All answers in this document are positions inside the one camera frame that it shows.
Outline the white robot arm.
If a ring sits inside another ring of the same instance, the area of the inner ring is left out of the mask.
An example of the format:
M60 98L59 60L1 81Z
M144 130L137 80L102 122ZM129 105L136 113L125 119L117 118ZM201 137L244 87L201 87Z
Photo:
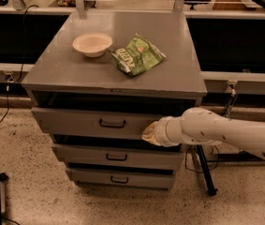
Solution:
M226 118L200 107L154 121L141 138L164 147L227 143L265 159L265 122Z

